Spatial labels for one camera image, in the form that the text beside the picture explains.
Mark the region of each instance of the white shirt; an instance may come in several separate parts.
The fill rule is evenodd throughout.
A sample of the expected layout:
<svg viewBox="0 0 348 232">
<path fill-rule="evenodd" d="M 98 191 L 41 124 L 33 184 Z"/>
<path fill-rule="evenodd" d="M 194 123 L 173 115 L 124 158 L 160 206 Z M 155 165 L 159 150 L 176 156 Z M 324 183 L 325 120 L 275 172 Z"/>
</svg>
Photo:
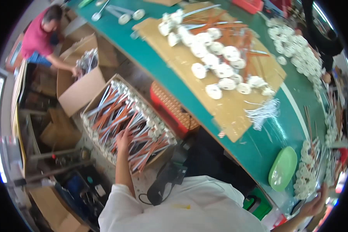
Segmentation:
<svg viewBox="0 0 348 232">
<path fill-rule="evenodd" d="M 164 202 L 144 210 L 127 186 L 114 184 L 98 222 L 101 232 L 267 231 L 242 208 L 243 201 L 242 193 L 231 184 L 196 176 L 186 177 Z"/>
</svg>

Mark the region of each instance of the light green plastic bowl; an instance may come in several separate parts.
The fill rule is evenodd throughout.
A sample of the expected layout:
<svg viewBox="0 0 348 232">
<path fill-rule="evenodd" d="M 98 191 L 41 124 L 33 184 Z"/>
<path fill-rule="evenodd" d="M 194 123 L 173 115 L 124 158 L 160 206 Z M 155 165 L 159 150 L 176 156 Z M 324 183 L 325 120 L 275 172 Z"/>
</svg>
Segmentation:
<svg viewBox="0 0 348 232">
<path fill-rule="evenodd" d="M 283 148 L 277 155 L 269 171 L 269 185 L 277 192 L 282 192 L 289 184 L 297 168 L 298 157 L 292 147 Z"/>
</svg>

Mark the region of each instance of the white wire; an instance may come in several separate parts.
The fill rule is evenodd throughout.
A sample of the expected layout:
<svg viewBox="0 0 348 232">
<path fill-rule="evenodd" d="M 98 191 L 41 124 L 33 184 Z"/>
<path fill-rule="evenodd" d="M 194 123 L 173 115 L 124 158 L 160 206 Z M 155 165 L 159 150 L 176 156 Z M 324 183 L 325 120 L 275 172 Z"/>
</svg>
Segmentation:
<svg viewBox="0 0 348 232">
<path fill-rule="evenodd" d="M 251 122 L 253 123 L 253 128 L 255 130 L 261 131 L 262 126 L 264 124 L 264 121 L 267 118 L 273 118 L 279 116 L 279 105 L 280 102 L 278 99 L 271 99 L 265 102 L 264 105 L 262 104 L 256 104 L 256 103 L 250 103 L 248 101 L 245 101 L 246 103 L 253 104 L 253 105 L 261 105 L 258 109 L 253 110 L 246 110 L 245 113 L 246 116 L 251 119 Z"/>
</svg>

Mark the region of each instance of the teal table surface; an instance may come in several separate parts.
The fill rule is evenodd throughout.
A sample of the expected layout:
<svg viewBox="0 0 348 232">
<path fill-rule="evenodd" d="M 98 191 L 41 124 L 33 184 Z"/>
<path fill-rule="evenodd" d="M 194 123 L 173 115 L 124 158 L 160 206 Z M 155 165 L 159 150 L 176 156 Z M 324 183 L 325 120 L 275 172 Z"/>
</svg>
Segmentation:
<svg viewBox="0 0 348 232">
<path fill-rule="evenodd" d="M 313 138 L 316 137 L 314 122 L 317 123 L 317 133 L 322 142 L 326 127 L 322 105 L 318 103 L 313 92 L 311 83 L 307 78 L 299 74 L 295 67 L 288 62 L 283 66 L 287 73 L 286 80 L 278 90 L 275 98 L 280 100 L 281 114 L 277 118 L 268 119 L 261 131 L 250 127 L 236 142 L 231 142 L 227 136 L 219 138 L 220 132 L 214 123 L 213 117 L 202 106 L 199 100 L 187 88 L 183 81 L 174 73 L 160 56 L 142 39 L 132 40 L 130 34 L 132 27 L 147 17 L 161 18 L 162 14 L 175 12 L 179 6 L 166 7 L 141 0 L 111 0 L 110 4 L 131 10 L 144 9 L 146 16 L 140 21 L 131 20 L 125 25 L 119 25 L 117 18 L 104 11 L 99 21 L 91 21 L 91 16 L 100 10 L 92 2 L 84 8 L 79 9 L 77 5 L 81 0 L 72 0 L 68 3 L 79 16 L 85 18 L 98 32 L 107 37 L 118 49 L 120 49 L 130 60 L 139 64 L 151 76 L 163 85 L 167 90 L 187 108 L 209 132 L 218 139 L 219 143 L 228 150 L 241 166 L 258 182 L 270 199 L 279 207 L 283 213 L 291 213 L 297 200 L 293 197 L 295 177 L 283 192 L 274 191 L 268 183 L 269 170 L 279 151 L 291 146 L 300 159 L 302 142 L 309 136 L 308 122 L 305 116 L 304 105 L 310 111 Z M 265 20 L 260 14 L 251 15 L 226 0 L 213 1 L 214 4 L 222 4 L 222 8 L 248 24 L 257 34 L 259 40 L 265 47 L 279 56 L 274 48 L 273 41 L 267 34 Z"/>
</svg>

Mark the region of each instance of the red crate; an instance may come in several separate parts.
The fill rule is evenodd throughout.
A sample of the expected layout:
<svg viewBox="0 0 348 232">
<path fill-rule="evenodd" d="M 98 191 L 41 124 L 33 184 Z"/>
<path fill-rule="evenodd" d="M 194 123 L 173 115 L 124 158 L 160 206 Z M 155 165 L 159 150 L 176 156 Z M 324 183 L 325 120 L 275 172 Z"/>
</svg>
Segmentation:
<svg viewBox="0 0 348 232">
<path fill-rule="evenodd" d="M 251 14 L 255 14 L 263 9 L 262 0 L 232 0 L 232 3 Z"/>
</svg>

